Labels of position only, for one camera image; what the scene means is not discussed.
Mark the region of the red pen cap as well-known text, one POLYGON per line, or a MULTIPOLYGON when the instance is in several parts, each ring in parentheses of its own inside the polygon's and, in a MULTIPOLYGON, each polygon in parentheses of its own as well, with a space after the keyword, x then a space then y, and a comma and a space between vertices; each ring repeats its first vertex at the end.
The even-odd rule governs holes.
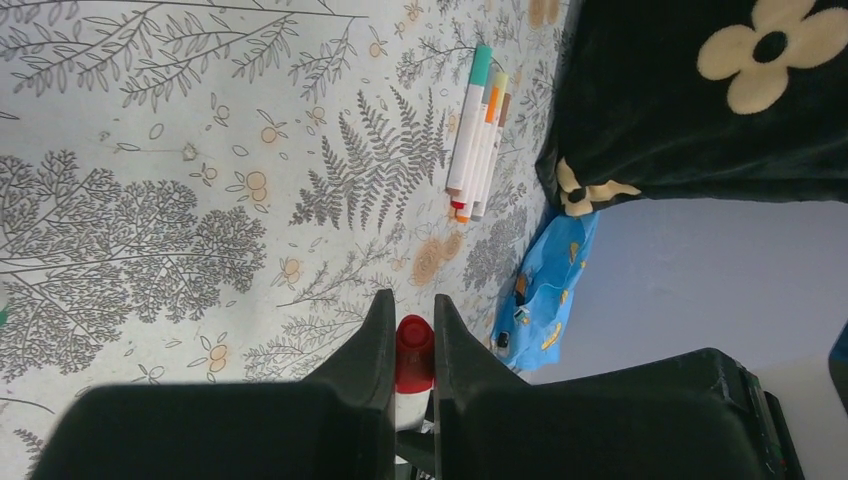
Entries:
POLYGON ((407 315, 396 331, 395 387, 400 394, 430 390, 435 378, 435 334, 418 315, 407 315))

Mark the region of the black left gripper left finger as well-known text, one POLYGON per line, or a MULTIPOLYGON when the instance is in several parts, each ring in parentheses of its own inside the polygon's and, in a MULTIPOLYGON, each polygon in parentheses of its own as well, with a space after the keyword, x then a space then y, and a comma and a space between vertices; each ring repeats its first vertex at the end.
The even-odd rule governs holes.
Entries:
POLYGON ((389 479, 395 301, 299 381, 94 388, 64 414, 36 479, 389 479))

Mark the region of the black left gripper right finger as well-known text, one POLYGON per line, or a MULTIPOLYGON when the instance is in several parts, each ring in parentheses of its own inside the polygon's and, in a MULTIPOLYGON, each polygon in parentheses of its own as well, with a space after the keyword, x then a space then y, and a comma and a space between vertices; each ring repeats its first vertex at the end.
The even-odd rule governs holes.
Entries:
POLYGON ((778 399, 704 348, 532 385, 435 300, 441 479, 800 479, 778 399))

